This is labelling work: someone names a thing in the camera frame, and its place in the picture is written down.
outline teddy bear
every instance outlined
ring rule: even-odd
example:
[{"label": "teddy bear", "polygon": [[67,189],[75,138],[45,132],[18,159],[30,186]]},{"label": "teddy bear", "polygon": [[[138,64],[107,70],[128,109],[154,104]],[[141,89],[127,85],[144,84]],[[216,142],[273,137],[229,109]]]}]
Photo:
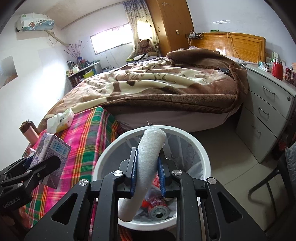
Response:
[{"label": "teddy bear", "polygon": [[156,52],[155,48],[152,46],[149,39],[143,39],[139,43],[140,50],[137,53],[137,55],[142,55],[147,53],[148,56],[158,56],[158,53]]}]

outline barcode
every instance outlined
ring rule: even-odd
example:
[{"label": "barcode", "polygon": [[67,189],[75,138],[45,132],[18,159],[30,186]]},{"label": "barcode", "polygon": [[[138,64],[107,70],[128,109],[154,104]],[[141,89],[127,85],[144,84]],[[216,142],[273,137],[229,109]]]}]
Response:
[{"label": "barcode", "polygon": [[61,145],[59,142],[55,141],[52,149],[54,149],[56,152],[60,153],[61,155],[66,155],[67,148]]}]

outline blue gripper pad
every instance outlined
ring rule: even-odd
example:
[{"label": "blue gripper pad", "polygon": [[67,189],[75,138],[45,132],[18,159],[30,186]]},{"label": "blue gripper pad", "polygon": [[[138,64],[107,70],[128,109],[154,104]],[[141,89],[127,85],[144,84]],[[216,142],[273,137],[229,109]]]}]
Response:
[{"label": "blue gripper pad", "polygon": [[30,168],[31,162],[33,161],[33,157],[34,157],[34,155],[28,157],[28,158],[25,160],[25,162],[24,162],[24,164],[23,164],[23,166],[24,166],[25,169],[29,169],[29,168]]},{"label": "blue gripper pad", "polygon": [[133,163],[133,173],[131,175],[131,196],[133,197],[136,190],[136,180],[137,180],[137,164],[138,164],[138,149],[136,151],[135,161]]},{"label": "blue gripper pad", "polygon": [[159,178],[159,186],[160,191],[163,197],[165,197],[165,173],[163,170],[163,166],[161,163],[160,157],[158,157],[158,178]]}]

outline curtain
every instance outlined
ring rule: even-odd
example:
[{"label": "curtain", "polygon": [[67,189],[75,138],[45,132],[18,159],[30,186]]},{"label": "curtain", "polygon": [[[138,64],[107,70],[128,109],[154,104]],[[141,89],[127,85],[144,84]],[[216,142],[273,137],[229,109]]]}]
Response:
[{"label": "curtain", "polygon": [[128,17],[128,22],[133,31],[134,49],[129,59],[136,57],[139,52],[139,42],[150,39],[150,43],[159,53],[158,36],[145,0],[130,0],[123,2]]}]

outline white wall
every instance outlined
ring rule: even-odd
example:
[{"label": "white wall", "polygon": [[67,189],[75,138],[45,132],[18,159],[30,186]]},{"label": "white wall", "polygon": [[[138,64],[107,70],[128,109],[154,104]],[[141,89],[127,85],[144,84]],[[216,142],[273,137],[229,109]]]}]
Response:
[{"label": "white wall", "polygon": [[296,45],[286,27],[264,0],[187,0],[194,30],[253,34],[266,38],[266,52],[278,53],[290,66],[296,62]]},{"label": "white wall", "polygon": [[[36,125],[71,88],[66,78],[64,47],[51,44],[43,31],[15,31],[14,15],[0,34],[0,60],[13,57],[18,77],[0,89],[0,170],[17,161],[28,145],[19,127]],[[54,28],[56,36],[64,40]]]},{"label": "white wall", "polygon": [[102,9],[85,18],[82,18],[81,20],[63,29],[62,32],[66,36],[68,43],[73,44],[77,40],[82,40],[83,42],[81,46],[84,46],[84,44],[87,42],[81,53],[85,60],[90,62],[94,60],[100,60],[102,68],[105,68],[109,66],[107,62],[108,59],[110,65],[114,68],[117,68],[126,64],[126,59],[133,50],[133,44],[119,46],[106,52],[102,52],[101,54],[95,55],[90,37],[104,30],[126,23],[128,23],[128,20],[124,6],[119,4]]}]

